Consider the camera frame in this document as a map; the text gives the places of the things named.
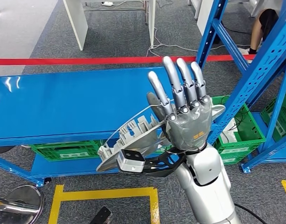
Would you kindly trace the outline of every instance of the person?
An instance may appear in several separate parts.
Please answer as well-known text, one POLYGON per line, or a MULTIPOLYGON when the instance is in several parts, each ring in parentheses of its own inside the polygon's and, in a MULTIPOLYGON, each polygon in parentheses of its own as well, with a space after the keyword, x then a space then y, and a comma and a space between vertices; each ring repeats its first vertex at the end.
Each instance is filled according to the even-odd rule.
POLYGON ((264 42, 279 19, 279 10, 271 8, 261 11, 252 28, 249 49, 239 48, 242 55, 254 55, 261 41, 264 42))

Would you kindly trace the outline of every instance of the silver robotic finger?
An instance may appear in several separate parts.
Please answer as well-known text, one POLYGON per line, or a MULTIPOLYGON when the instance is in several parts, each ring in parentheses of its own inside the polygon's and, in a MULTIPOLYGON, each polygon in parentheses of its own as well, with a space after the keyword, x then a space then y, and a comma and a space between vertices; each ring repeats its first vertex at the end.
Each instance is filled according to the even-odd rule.
POLYGON ((170 100, 167 97, 165 91, 164 90, 161 83, 158 80, 158 76, 154 71, 150 71, 148 73, 148 79, 154 88, 155 94, 161 101, 165 115, 170 116, 171 114, 174 114, 170 100))
POLYGON ((166 71, 168 73, 169 80, 172 86, 173 97, 174 98, 177 111, 189 112, 183 87, 180 85, 180 81, 178 78, 177 71, 173 62, 168 56, 164 57, 163 62, 166 71))
POLYGON ((178 58, 176 60, 176 65, 183 76, 183 89, 186 93, 187 103, 190 107, 198 106, 195 82, 192 79, 191 72, 188 68, 187 64, 183 59, 178 58))
POLYGON ((202 71, 197 62, 192 62, 191 64, 191 69, 194 73, 196 80, 197 95, 198 98, 203 98, 207 95, 205 90, 205 81, 203 79, 202 71))

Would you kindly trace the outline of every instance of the blue metal shelf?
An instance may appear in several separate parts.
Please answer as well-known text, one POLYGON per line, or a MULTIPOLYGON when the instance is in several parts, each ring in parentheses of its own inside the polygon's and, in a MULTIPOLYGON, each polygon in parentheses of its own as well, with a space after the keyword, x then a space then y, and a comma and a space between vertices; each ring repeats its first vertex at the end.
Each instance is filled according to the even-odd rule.
MULTIPOLYGON (((222 25, 221 20, 226 3, 226 0, 214 1, 198 51, 196 61, 201 68, 203 68, 214 37, 218 35, 242 72, 242 78, 226 102, 226 111, 216 120, 217 127, 208 137, 209 143, 214 142, 242 104, 246 103, 249 107, 252 106, 275 77, 286 69, 286 0, 283 1, 279 20, 250 65, 242 57, 222 25)), ((274 158, 277 161, 280 159, 286 161, 286 136, 277 143, 272 140, 272 133, 285 90, 286 71, 267 132, 267 142, 260 147, 260 153, 258 156, 255 158, 248 156, 250 161, 242 165, 245 173, 250 172, 251 167, 257 164, 265 161, 271 162, 274 158), (285 157, 280 157, 280 154, 279 154, 279 156, 275 155, 280 150, 282 151, 281 156, 285 157)))
MULTIPOLYGON (((260 129, 264 134, 267 135, 267 126, 263 121, 260 113, 252 113, 253 117, 260 127, 260 129)), ((272 141, 270 142, 267 147, 271 147, 274 145, 276 142, 272 138, 272 141)), ((271 162, 286 162, 286 147, 282 149, 281 151, 276 152, 273 155, 270 155, 265 160, 260 161, 259 164, 262 163, 271 163, 271 162)))
MULTIPOLYGON (((226 0, 214 1, 197 62, 203 68, 214 38, 218 34, 242 78, 226 101, 226 111, 213 124, 208 138, 210 143, 214 142, 244 103, 251 106, 255 102, 263 88, 274 78, 276 71, 279 74, 286 63, 286 7, 282 7, 277 23, 248 65, 220 23, 226 3, 226 0)), ((171 98, 171 87, 162 67, 0 77, 0 146, 106 139, 148 105, 145 94, 152 86, 146 76, 151 70, 158 74, 171 98), (124 109, 121 105, 131 106, 124 109), (14 111, 13 108, 15 116, 5 113, 14 111)), ((285 84, 282 85, 281 92, 285 84)), ((281 95, 277 98, 276 111, 281 105, 281 98, 281 95)), ((151 112, 147 110, 142 115, 148 118, 151 112)), ((276 143, 270 139, 258 156, 244 164, 244 171, 286 156, 286 136, 276 143)), ((0 168, 43 186, 45 177, 95 174, 99 162, 99 159, 48 162, 36 155, 31 172, 2 158, 0 168)))
POLYGON ((172 98, 163 67, 0 77, 0 146, 107 139, 148 106, 151 70, 172 98))

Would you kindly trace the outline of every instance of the black shorts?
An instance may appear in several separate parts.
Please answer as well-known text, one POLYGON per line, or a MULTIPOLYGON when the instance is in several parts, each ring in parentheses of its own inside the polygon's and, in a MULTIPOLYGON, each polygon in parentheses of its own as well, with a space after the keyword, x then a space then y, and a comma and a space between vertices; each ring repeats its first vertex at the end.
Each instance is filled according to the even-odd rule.
POLYGON ((260 16, 261 30, 263 32, 263 41, 266 40, 268 34, 274 27, 278 20, 278 15, 274 9, 266 9, 260 16))

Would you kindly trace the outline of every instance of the person's leg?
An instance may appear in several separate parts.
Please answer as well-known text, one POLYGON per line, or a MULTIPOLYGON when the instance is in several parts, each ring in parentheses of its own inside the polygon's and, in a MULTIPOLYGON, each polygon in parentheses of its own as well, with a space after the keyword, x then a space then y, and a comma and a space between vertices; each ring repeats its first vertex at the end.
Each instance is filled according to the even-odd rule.
POLYGON ((253 25, 252 34, 251 36, 251 44, 249 54, 256 54, 257 47, 260 45, 261 38, 263 38, 263 32, 261 30, 261 23, 258 16, 253 25))
POLYGON ((273 9, 269 8, 262 11, 253 26, 249 54, 256 54, 260 40, 262 38, 263 41, 266 40, 277 20, 278 15, 273 9))

